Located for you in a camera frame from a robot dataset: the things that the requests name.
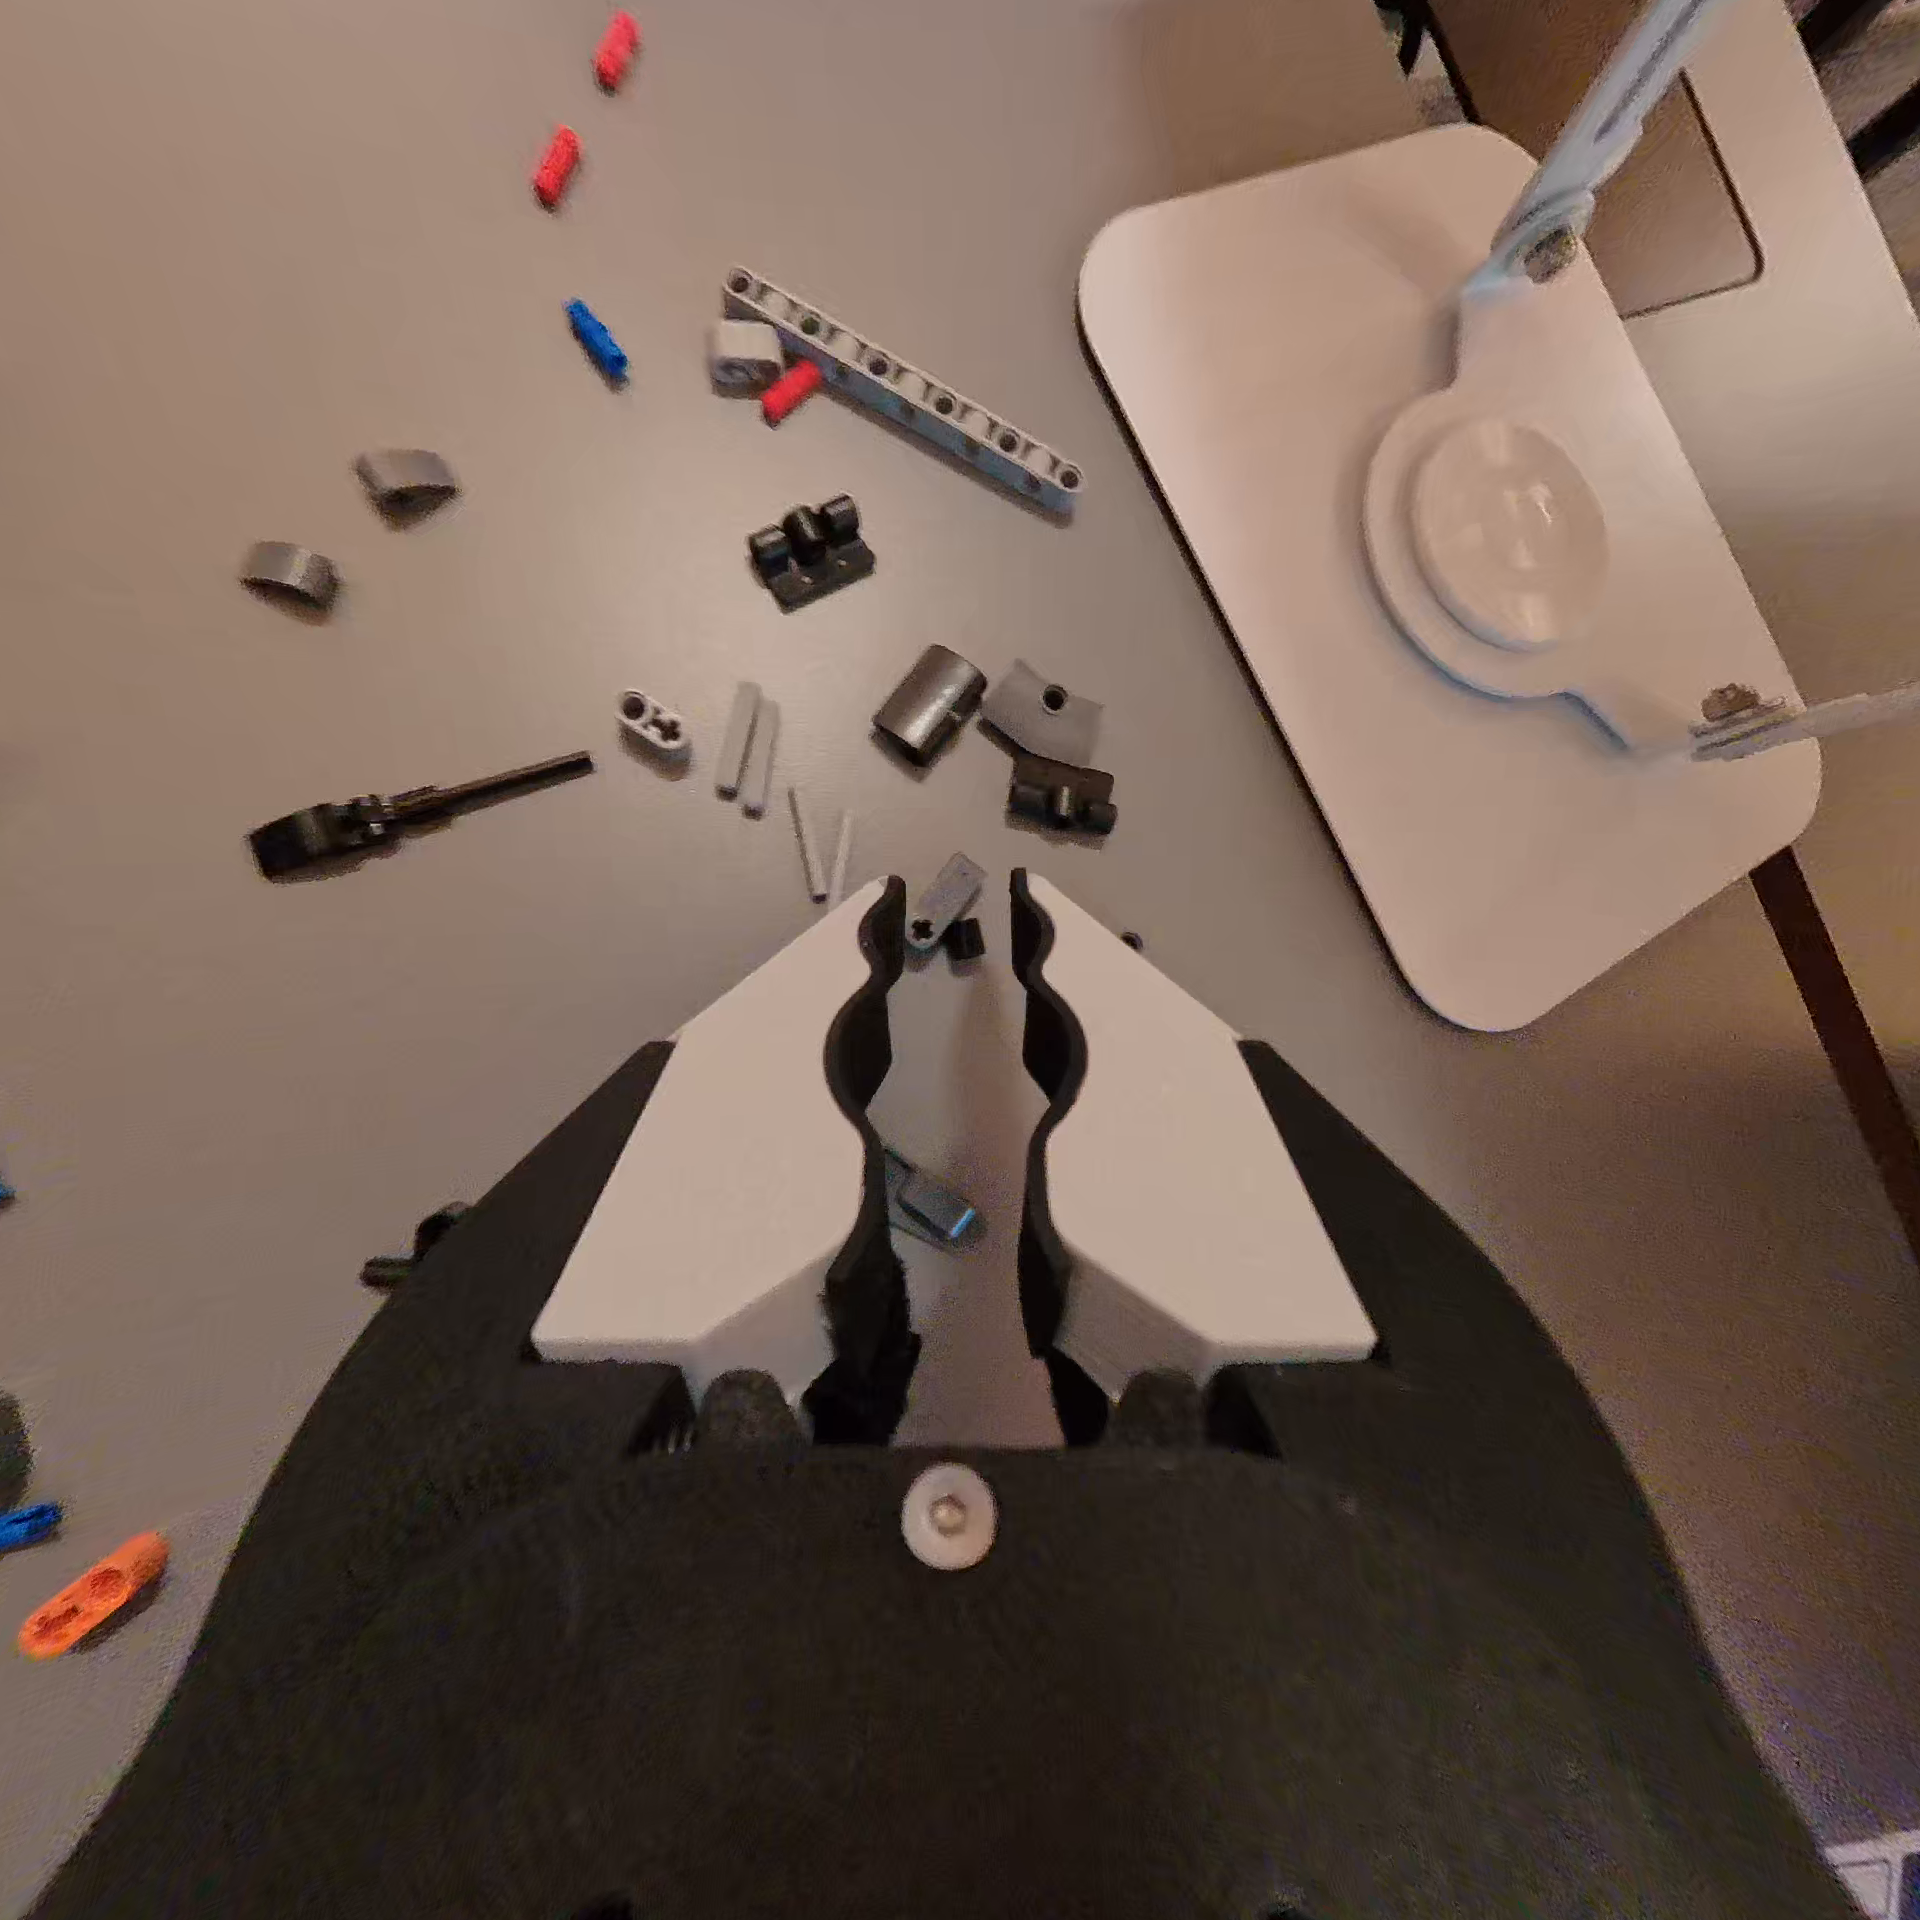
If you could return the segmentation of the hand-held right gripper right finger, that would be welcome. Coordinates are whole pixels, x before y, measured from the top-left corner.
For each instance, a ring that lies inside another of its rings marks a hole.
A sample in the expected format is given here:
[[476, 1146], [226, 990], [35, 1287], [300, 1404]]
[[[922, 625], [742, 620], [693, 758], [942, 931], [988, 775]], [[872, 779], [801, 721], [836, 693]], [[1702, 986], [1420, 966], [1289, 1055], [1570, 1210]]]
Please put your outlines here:
[[1379, 1331], [1241, 1034], [1066, 889], [1010, 876], [1025, 1153], [1018, 1290], [1067, 1444], [1140, 1377], [1365, 1363]]

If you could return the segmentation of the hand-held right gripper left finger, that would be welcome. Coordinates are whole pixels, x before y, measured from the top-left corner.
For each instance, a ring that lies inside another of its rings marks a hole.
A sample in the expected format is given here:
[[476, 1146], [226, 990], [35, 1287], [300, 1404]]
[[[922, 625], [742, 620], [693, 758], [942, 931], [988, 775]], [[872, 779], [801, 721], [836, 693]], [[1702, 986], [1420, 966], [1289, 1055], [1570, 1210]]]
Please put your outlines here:
[[672, 1037], [533, 1325], [544, 1363], [769, 1377], [825, 1443], [888, 1444], [922, 1356], [872, 1108], [905, 885], [872, 881]]

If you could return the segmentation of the small grey lego connector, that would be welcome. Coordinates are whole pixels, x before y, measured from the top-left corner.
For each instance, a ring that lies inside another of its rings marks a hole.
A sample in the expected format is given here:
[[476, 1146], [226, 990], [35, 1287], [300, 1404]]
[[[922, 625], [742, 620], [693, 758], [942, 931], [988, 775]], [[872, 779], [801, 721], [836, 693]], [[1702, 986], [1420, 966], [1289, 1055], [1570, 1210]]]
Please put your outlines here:
[[905, 910], [902, 941], [908, 950], [926, 956], [939, 949], [952, 929], [970, 917], [984, 881], [986, 870], [972, 854], [948, 854]]

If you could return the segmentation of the grey blue lego piece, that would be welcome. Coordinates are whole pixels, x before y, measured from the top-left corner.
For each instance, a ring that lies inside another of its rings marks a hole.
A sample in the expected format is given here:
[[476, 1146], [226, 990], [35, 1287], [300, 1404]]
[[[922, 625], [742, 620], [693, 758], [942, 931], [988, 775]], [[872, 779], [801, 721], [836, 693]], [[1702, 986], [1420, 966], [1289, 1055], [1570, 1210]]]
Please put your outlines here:
[[976, 1237], [976, 1205], [922, 1166], [882, 1147], [885, 1201], [892, 1227], [947, 1251], [964, 1249]]

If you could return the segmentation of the black lego cross connector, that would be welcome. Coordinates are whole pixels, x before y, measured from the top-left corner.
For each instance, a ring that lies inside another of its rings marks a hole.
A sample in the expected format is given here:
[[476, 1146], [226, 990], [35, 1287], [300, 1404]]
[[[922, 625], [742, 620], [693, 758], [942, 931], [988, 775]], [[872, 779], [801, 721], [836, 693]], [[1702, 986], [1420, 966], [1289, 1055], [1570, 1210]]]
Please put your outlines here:
[[360, 1283], [374, 1293], [393, 1293], [403, 1287], [427, 1259], [445, 1237], [468, 1215], [472, 1207], [464, 1203], [445, 1203], [437, 1212], [424, 1215], [411, 1237], [411, 1246], [401, 1255], [372, 1255], [360, 1269]]

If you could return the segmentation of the black lego axle piece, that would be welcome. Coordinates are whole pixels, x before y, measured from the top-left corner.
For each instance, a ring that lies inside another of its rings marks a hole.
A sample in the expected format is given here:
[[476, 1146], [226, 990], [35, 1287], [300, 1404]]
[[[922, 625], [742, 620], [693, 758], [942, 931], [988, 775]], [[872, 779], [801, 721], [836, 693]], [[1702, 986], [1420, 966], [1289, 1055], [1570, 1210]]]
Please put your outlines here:
[[318, 802], [253, 828], [246, 850], [258, 876], [269, 882], [339, 874], [384, 854], [408, 836], [593, 773], [593, 754], [571, 753], [461, 785], [420, 785], [393, 796]]

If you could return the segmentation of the dark grey lego panel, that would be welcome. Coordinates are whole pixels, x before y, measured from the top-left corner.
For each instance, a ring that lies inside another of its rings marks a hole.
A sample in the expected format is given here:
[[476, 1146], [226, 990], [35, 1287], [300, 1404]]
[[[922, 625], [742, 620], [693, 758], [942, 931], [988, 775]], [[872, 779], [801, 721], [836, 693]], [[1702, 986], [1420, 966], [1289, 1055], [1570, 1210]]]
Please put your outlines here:
[[1093, 766], [1106, 708], [1018, 659], [990, 683], [976, 714], [1020, 754]]

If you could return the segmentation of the dark grey lego cylinder piece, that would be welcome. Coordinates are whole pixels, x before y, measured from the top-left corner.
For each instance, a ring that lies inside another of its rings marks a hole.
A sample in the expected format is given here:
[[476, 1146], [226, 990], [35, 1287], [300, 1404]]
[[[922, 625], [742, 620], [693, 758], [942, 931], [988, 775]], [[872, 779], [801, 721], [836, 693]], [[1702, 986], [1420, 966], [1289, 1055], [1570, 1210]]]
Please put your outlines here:
[[926, 770], [976, 714], [986, 693], [981, 667], [933, 642], [880, 702], [872, 729], [890, 754]]

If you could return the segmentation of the black lego hinge piece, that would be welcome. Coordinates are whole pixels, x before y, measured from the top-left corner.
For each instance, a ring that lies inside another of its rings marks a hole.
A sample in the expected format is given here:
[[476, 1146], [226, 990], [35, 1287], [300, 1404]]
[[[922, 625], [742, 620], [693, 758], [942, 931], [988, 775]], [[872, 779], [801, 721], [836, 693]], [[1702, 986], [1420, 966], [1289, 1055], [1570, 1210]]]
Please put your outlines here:
[[876, 555], [851, 493], [797, 506], [748, 534], [748, 564], [781, 612], [797, 612], [832, 591], [864, 583]]

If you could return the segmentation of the orange lego liftarm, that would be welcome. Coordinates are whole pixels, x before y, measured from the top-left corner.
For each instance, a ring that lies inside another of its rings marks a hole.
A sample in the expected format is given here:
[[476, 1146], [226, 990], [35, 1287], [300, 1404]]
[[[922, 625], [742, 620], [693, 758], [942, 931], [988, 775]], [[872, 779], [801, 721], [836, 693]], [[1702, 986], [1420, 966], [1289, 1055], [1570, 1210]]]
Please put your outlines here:
[[28, 1614], [16, 1651], [37, 1663], [65, 1657], [156, 1596], [170, 1564], [171, 1542], [162, 1531], [128, 1538]]

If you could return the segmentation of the long grey lego beam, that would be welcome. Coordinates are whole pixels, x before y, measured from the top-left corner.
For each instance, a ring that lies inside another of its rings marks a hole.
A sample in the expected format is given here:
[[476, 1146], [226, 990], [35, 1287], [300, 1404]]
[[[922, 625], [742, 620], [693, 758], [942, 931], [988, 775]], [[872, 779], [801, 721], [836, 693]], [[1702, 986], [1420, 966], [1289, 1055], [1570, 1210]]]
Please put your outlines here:
[[1057, 522], [1075, 514], [1085, 489], [1078, 461], [821, 303], [733, 266], [722, 277], [721, 318], [778, 326], [787, 365], [808, 359], [824, 367], [818, 393], [834, 393], [844, 404], [937, 447]]

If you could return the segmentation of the white stand base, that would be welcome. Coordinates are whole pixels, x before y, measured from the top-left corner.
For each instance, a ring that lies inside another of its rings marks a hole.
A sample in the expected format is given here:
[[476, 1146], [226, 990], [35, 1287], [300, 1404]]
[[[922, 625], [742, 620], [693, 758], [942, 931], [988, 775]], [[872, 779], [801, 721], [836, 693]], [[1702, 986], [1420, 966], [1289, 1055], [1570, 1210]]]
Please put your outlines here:
[[1385, 429], [1450, 383], [1459, 286], [1532, 172], [1440, 129], [1112, 219], [1078, 319], [1409, 986], [1532, 1023], [1813, 818], [1819, 749], [1638, 758], [1453, 683], [1360, 530]]

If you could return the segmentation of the clear acrylic stand frame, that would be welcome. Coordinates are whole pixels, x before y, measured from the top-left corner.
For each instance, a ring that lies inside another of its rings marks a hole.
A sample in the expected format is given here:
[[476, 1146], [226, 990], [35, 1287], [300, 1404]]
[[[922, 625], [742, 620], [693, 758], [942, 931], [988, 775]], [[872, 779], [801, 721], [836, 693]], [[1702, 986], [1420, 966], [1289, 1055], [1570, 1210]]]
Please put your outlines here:
[[1382, 607], [1453, 683], [1569, 702], [1638, 758], [1732, 762], [1915, 718], [1918, 690], [1803, 707], [1625, 326], [1587, 262], [1600, 190], [1715, 5], [1645, 5], [1516, 196], [1452, 318], [1452, 377], [1369, 463]]

